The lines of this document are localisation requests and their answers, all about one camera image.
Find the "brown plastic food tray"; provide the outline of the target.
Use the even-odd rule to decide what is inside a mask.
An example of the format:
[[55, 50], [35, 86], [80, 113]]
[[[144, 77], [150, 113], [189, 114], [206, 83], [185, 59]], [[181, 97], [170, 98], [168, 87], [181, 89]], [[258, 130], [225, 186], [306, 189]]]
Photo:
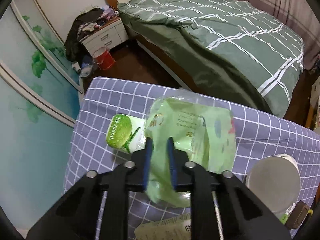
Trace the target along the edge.
[[286, 228], [289, 230], [298, 229], [306, 218], [309, 210], [310, 207], [308, 204], [302, 200], [298, 201], [285, 223]]

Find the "coconut water bottle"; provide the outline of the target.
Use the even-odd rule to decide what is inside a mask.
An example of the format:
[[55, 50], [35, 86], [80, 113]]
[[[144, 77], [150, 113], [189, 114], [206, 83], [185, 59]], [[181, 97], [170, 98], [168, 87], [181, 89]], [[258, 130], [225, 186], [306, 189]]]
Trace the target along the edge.
[[145, 146], [145, 120], [126, 114], [112, 117], [106, 133], [108, 146], [131, 154]]

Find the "white round tub container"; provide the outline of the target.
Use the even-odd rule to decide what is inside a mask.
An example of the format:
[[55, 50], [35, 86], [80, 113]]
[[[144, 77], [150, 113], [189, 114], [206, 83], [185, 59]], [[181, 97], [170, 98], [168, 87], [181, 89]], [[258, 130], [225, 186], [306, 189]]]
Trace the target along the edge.
[[288, 154], [263, 158], [251, 168], [245, 184], [272, 213], [280, 217], [298, 199], [298, 164]]

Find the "sliding wardrobe door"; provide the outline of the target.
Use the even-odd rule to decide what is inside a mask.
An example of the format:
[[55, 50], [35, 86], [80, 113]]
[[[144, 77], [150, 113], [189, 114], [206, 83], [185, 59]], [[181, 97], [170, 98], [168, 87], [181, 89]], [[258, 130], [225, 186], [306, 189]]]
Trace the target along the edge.
[[82, 95], [37, 1], [12, 0], [1, 16], [1, 207], [19, 230], [62, 194]]

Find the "green plastic snack bag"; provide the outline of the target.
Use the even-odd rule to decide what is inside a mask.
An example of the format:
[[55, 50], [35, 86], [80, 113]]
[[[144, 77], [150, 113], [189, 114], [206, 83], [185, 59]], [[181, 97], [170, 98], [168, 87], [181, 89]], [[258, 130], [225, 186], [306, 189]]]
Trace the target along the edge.
[[153, 153], [147, 196], [175, 207], [189, 207], [186, 193], [174, 192], [170, 180], [167, 140], [172, 138], [178, 150], [187, 153], [207, 171], [231, 170], [236, 154], [232, 111], [219, 105], [204, 105], [199, 95], [182, 91], [162, 96], [151, 105], [145, 117], [146, 137], [153, 141]]

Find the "white bedside cabinet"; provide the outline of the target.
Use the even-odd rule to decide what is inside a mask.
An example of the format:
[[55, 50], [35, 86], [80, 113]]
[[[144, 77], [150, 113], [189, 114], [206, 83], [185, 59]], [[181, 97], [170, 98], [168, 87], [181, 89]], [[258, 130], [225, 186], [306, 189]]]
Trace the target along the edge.
[[104, 46], [112, 49], [128, 39], [129, 37], [121, 19], [115, 17], [96, 32], [81, 39], [80, 42], [85, 46], [90, 55], [93, 56], [98, 49]]

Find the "dark clothes pile on cabinet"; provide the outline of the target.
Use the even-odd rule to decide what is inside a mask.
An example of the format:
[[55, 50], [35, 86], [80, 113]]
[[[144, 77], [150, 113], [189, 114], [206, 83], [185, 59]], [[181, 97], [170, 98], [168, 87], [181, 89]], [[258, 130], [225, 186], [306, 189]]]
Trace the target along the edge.
[[67, 60], [70, 62], [79, 62], [84, 55], [89, 55], [80, 40], [115, 17], [116, 13], [113, 7], [97, 7], [79, 15], [74, 20], [65, 41], [65, 55]]

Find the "green checked duvet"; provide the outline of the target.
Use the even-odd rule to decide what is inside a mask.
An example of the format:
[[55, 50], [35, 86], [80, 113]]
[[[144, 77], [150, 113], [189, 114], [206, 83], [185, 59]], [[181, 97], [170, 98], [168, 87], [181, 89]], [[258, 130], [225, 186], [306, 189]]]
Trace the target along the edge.
[[129, 0], [124, 24], [208, 95], [282, 118], [303, 72], [304, 41], [246, 1]]

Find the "red bucket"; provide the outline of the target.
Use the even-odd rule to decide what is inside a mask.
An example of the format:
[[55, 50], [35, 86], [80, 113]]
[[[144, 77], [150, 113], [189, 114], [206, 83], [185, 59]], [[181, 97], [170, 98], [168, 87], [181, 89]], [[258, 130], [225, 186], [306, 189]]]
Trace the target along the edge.
[[101, 70], [110, 69], [116, 62], [106, 46], [97, 49], [93, 53], [93, 60]]

